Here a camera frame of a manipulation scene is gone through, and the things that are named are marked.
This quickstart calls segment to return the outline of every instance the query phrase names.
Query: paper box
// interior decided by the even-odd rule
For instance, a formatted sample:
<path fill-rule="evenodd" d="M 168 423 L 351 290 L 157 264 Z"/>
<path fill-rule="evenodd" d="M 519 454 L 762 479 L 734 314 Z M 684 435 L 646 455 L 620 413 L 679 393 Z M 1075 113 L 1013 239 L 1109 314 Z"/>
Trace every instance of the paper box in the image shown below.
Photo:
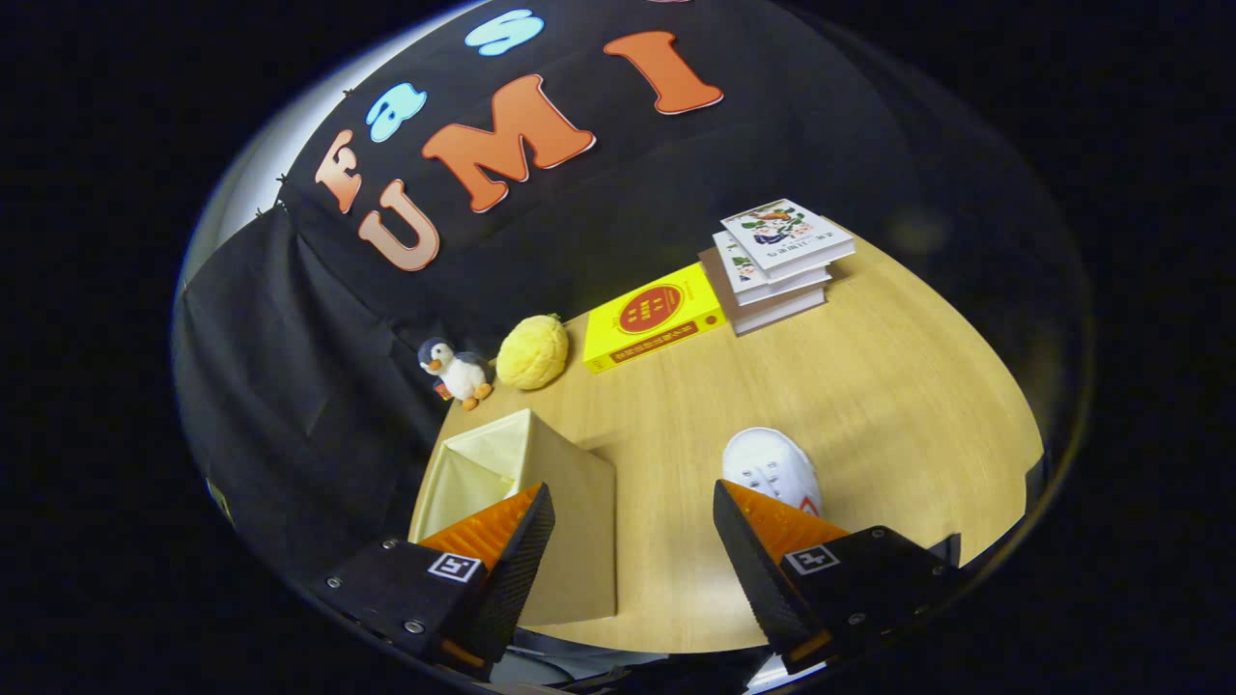
<path fill-rule="evenodd" d="M 602 372 L 722 325 L 721 302 L 692 263 L 588 312 L 583 362 Z"/>
<path fill-rule="evenodd" d="M 538 482 L 549 485 L 556 518 L 518 625 L 614 615 L 613 466 L 530 409 L 442 441 L 409 539 L 417 543 Z"/>

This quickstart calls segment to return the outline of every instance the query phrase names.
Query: wooden table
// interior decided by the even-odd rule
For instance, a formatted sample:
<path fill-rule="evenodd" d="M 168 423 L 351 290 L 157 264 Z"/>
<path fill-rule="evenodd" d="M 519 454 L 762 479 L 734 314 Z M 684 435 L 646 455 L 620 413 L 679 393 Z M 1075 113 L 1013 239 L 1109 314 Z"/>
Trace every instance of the wooden table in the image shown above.
<path fill-rule="evenodd" d="M 497 383 L 472 412 L 452 404 L 438 445 L 530 407 L 616 470 L 618 613 L 523 627 L 634 652 L 766 644 L 712 523 L 722 449 L 748 427 L 802 446 L 822 516 L 842 528 L 886 524 L 923 547 L 960 533 L 964 564 L 1022 516 L 1025 474 L 1043 448 L 991 348 L 861 239 L 829 268 L 822 307 L 743 338 L 712 330 L 599 375 L 578 361 L 578 317 L 554 383 Z"/>

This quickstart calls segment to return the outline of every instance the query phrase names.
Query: beige box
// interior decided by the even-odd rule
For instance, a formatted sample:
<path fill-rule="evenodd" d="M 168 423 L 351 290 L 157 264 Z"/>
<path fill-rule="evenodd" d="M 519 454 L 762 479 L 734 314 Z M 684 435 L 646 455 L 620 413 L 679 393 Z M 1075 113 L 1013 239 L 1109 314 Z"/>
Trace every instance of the beige box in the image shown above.
<path fill-rule="evenodd" d="M 442 441 L 426 476 L 418 543 L 538 482 L 554 500 L 554 533 L 519 625 L 614 615 L 614 471 L 525 408 Z"/>

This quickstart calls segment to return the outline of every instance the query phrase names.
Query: shoe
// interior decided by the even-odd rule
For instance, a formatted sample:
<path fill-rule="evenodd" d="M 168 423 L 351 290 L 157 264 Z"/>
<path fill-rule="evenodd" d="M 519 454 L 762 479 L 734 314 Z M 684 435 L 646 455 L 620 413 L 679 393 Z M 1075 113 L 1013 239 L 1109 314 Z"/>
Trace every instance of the shoe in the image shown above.
<path fill-rule="evenodd" d="M 721 454 L 722 477 L 819 516 L 819 481 L 807 454 L 775 429 L 753 427 L 735 434 Z"/>

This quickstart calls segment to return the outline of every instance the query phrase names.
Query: stack of books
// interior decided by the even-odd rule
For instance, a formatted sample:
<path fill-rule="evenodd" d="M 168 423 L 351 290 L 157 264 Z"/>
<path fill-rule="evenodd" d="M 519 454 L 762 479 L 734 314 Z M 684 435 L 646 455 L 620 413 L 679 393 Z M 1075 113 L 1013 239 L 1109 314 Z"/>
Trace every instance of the stack of books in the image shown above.
<path fill-rule="evenodd" d="M 722 224 L 700 262 L 735 335 L 823 304 L 828 265 L 854 252 L 852 234 L 786 199 Z"/>

